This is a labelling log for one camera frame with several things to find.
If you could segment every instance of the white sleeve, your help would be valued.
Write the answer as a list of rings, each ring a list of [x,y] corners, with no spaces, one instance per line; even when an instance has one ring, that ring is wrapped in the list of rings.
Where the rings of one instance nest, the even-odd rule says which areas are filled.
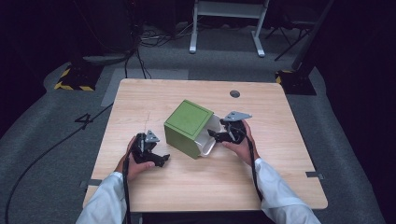
[[[254,161],[257,184],[262,193],[262,211],[275,223],[320,223],[304,203],[262,158]]]
[[[76,223],[122,223],[126,202],[122,174],[113,172],[102,181]]]

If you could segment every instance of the black chair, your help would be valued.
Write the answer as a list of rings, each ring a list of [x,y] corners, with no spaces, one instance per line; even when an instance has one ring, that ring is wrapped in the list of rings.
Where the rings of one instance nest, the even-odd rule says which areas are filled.
[[[318,9],[315,8],[314,5],[298,3],[296,1],[273,1],[278,1],[273,5],[273,7],[276,7],[276,10],[274,9],[275,16],[272,18],[271,22],[271,27],[274,27],[274,29],[267,37],[265,37],[265,39],[269,38],[276,30],[280,30],[282,35],[289,43],[289,47],[275,58],[275,61],[277,61],[291,48],[298,44],[304,37],[311,33],[317,24],[320,15],[318,13]],[[288,30],[298,29],[300,31],[298,38],[293,43],[290,43],[282,28]]]

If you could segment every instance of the green lid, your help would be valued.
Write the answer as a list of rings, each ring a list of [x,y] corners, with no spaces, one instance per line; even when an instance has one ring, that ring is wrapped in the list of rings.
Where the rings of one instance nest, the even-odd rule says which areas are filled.
[[[184,100],[165,122],[175,131],[194,140],[206,125],[213,112]]]

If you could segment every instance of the green box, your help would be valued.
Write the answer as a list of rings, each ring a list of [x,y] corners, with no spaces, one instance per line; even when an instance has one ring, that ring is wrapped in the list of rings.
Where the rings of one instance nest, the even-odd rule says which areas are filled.
[[[220,132],[219,117],[212,111],[184,100],[164,124],[166,143],[193,159],[207,156],[216,141],[207,129]]]

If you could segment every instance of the hand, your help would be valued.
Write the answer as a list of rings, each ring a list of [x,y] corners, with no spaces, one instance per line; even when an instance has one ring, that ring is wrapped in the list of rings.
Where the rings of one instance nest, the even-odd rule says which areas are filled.
[[[254,143],[254,139],[251,136],[251,131],[250,131],[250,127],[248,126],[248,123],[244,119],[242,120],[242,122],[244,123],[245,129],[247,130],[247,132],[246,132],[247,137],[250,139],[251,144],[253,145],[253,155],[254,155],[254,161],[255,161],[260,156],[259,156],[259,153],[257,153],[256,144]],[[231,151],[235,152],[236,155],[242,161],[244,161],[247,165],[251,166],[250,151],[248,148],[248,140],[246,139],[246,137],[239,145],[230,143],[230,142],[222,142],[222,144],[225,147],[227,147],[228,149],[230,149]]]
[[[120,159],[119,164],[117,165],[116,169],[114,170],[115,172],[122,173],[122,166],[123,162],[125,161],[125,158],[129,152],[129,149],[131,146],[134,144],[134,140],[136,139],[136,136],[134,136],[131,141],[128,144],[128,147],[126,149],[125,155]],[[129,155],[129,169],[128,169],[128,181],[133,180],[135,177],[137,177],[141,172],[148,170],[149,168],[155,166],[155,163],[153,161],[146,161],[137,164],[134,161],[134,156],[132,153]]]

